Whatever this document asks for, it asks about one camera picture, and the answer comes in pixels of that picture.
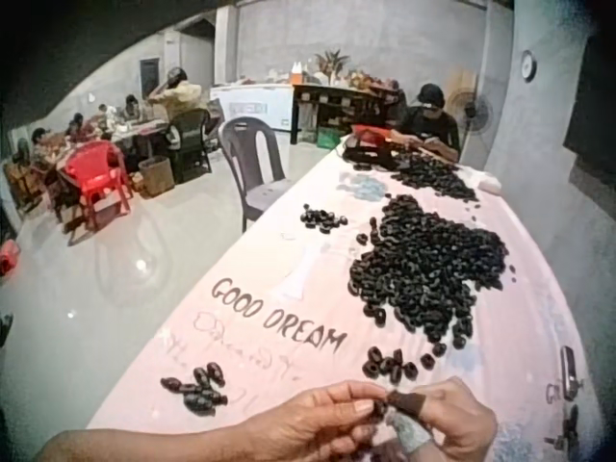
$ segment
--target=dark shirt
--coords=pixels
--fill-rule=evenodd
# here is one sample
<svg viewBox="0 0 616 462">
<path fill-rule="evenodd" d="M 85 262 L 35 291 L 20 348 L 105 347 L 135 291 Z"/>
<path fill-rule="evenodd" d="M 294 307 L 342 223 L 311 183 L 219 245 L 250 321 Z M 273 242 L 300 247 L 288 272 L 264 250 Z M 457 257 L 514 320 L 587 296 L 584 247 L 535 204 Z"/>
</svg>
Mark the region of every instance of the dark shirt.
<svg viewBox="0 0 616 462">
<path fill-rule="evenodd" d="M 445 111 L 439 118 L 427 118 L 419 106 L 406 108 L 396 130 L 402 135 L 415 135 L 422 140 L 438 137 L 444 144 L 460 152 L 458 124 Z"/>
</svg>

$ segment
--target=chair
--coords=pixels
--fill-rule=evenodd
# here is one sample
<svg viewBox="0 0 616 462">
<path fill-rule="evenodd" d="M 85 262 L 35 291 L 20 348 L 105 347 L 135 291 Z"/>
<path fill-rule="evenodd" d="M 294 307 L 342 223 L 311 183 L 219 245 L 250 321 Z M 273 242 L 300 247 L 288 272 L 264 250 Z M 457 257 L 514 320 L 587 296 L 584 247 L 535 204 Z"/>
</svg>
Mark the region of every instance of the chair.
<svg viewBox="0 0 616 462">
<path fill-rule="evenodd" d="M 257 152 L 257 135 L 263 133 L 268 145 L 269 163 L 273 182 L 265 184 L 259 154 Z M 280 163 L 278 142 L 271 128 L 263 121 L 254 117 L 238 117 L 224 122 L 218 129 L 218 141 L 226 158 L 242 198 L 244 211 L 242 232 L 246 230 L 246 222 L 256 221 L 282 194 L 292 185 L 285 179 L 285 173 Z M 239 165 L 239 174 L 235 168 L 234 159 Z"/>
<path fill-rule="evenodd" d="M 98 230 L 96 212 L 92 198 L 104 193 L 105 189 L 117 190 L 119 198 L 127 212 L 131 211 L 122 188 L 123 172 L 121 167 L 109 167 L 109 156 L 118 155 L 116 147 L 109 141 L 94 141 L 77 150 L 66 162 L 66 172 L 75 177 L 82 196 L 86 199 L 84 215 L 92 219 L 94 229 Z"/>
<path fill-rule="evenodd" d="M 187 164 L 203 166 L 205 162 L 212 172 L 205 145 L 209 122 L 210 113 L 205 109 L 193 109 L 177 115 L 169 124 L 168 151 L 175 183 L 184 183 Z"/>
</svg>

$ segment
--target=white floor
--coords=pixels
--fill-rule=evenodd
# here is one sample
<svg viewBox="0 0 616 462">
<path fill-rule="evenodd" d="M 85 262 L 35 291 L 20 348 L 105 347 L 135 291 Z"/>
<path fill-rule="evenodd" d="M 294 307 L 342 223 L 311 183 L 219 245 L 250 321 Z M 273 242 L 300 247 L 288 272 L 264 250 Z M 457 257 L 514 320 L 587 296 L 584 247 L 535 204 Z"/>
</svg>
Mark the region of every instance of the white floor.
<svg viewBox="0 0 616 462">
<path fill-rule="evenodd" d="M 309 144 L 288 149 L 288 137 L 278 138 L 294 181 L 327 154 Z M 0 286 L 0 311 L 15 314 L 0 351 L 0 410 L 16 460 L 87 425 L 147 340 L 241 236 L 229 166 L 218 156 L 213 170 L 153 199 L 136 195 L 130 215 L 95 235 L 80 229 L 72 244 L 52 214 L 26 221 L 18 267 Z"/>
</svg>

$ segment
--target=red object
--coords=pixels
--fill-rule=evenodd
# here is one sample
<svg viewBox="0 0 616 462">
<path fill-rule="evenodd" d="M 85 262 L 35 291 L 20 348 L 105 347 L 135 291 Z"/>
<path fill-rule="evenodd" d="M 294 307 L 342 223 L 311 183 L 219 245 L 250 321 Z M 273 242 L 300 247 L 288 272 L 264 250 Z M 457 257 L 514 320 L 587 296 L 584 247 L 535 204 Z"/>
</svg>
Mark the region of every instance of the red object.
<svg viewBox="0 0 616 462">
<path fill-rule="evenodd" d="M 4 276 L 17 266 L 17 255 L 19 255 L 19 245 L 9 239 L 0 247 L 0 276 Z"/>
<path fill-rule="evenodd" d="M 94 141 L 78 149 L 66 163 L 66 171 L 79 183 L 81 194 L 86 199 L 88 215 L 92 218 L 96 230 L 98 223 L 92 201 L 95 194 L 103 195 L 105 189 L 117 190 L 122 205 L 127 212 L 131 211 L 122 188 L 122 181 L 127 180 L 122 168 L 122 154 L 118 151 L 109 141 Z M 115 156 L 120 167 L 111 168 L 109 159 Z"/>
<path fill-rule="evenodd" d="M 370 125 L 353 125 L 353 135 L 357 140 L 382 146 L 390 138 L 392 131 L 389 128 L 372 127 Z"/>
</svg>

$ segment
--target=wooden table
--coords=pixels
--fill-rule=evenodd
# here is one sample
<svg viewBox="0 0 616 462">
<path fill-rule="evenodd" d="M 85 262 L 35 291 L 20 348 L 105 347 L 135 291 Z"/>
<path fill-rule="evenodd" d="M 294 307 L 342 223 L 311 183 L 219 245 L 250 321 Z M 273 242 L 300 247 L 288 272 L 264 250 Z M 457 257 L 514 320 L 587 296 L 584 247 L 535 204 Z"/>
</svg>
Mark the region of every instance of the wooden table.
<svg viewBox="0 0 616 462">
<path fill-rule="evenodd" d="M 321 98 L 326 97 L 326 102 L 321 102 Z M 367 91 L 355 89 L 344 89 L 340 87 L 325 87 L 322 85 L 295 85 L 293 96 L 293 110 L 291 116 L 291 144 L 297 144 L 297 133 L 299 132 L 299 105 L 317 105 L 317 129 L 321 125 L 319 107 L 328 107 L 339 110 L 355 110 L 355 116 L 359 117 L 354 122 L 368 123 L 369 125 L 385 124 L 385 100 Z M 371 120 L 362 120 L 366 114 L 374 114 Z"/>
<path fill-rule="evenodd" d="M 464 174 L 469 178 L 473 170 Z M 458 375 L 498 415 L 494 459 L 539 460 L 547 454 L 545 460 L 564 460 L 543 441 L 557 436 L 569 406 L 558 392 L 561 347 L 573 349 L 577 376 L 585 379 L 579 394 L 591 404 L 583 412 L 598 416 L 598 407 L 565 297 L 518 218 L 501 197 L 477 191 L 481 208 L 475 209 L 437 197 L 432 189 L 404 187 L 388 172 L 354 171 L 337 152 L 273 204 L 201 278 L 117 382 L 89 428 L 181 433 L 236 424 L 300 390 L 366 379 L 361 367 L 372 346 L 388 352 L 401 347 L 419 365 L 431 350 L 424 334 L 409 334 L 389 308 L 386 326 L 377 328 L 363 315 L 364 303 L 347 291 L 351 262 L 367 250 L 355 237 L 370 231 L 370 217 L 382 218 L 385 193 L 410 193 L 426 212 L 497 232 L 510 251 L 507 266 L 516 269 L 502 276 L 502 292 L 478 293 L 475 334 L 466 348 L 452 348 L 449 333 L 448 351 L 434 370 L 420 367 L 417 382 L 403 379 L 399 388 L 410 391 Z M 344 215 L 349 225 L 327 236 L 306 229 L 299 220 L 304 203 Z M 199 418 L 159 381 L 168 376 L 191 381 L 193 368 L 209 361 L 222 366 L 230 402 L 214 418 Z M 378 382 L 392 388 L 386 378 Z M 376 442 L 392 437 L 391 428 L 383 427 Z"/>
</svg>

